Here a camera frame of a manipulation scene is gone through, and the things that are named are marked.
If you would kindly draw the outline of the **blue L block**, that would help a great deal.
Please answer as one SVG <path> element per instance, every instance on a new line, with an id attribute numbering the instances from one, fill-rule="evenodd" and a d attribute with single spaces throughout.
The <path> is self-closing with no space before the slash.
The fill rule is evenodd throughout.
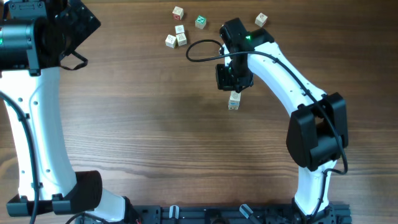
<path id="1" fill-rule="evenodd" d="M 232 103 L 240 103 L 241 94 L 236 92 L 236 91 L 232 91 L 231 94 L 230 94 L 229 100 Z"/>

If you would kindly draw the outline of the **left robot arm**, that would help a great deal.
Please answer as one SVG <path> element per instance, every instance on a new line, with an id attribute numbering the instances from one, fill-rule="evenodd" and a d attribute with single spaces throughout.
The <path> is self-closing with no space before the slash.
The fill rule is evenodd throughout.
<path id="1" fill-rule="evenodd" d="M 59 111 L 62 60 L 100 21 L 81 1 L 4 1 L 1 15 L 1 100 L 19 166 L 11 217 L 55 213 L 74 221 L 139 223 L 126 197 L 104 189 L 98 171 L 73 170 Z"/>

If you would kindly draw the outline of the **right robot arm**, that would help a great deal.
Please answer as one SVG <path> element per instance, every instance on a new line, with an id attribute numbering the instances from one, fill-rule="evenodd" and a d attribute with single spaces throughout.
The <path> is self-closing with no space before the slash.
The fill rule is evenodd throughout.
<path id="1" fill-rule="evenodd" d="M 218 88 L 240 93 L 253 86 L 258 76 L 278 97 L 290 117 L 287 149 L 298 165 L 293 221 L 319 221 L 331 209 L 327 192 L 337 160 L 348 165 L 345 100 L 339 93 L 328 95 L 311 84 L 265 29 L 249 32 L 235 18 L 221 26 L 220 37 L 225 61 L 216 66 Z"/>

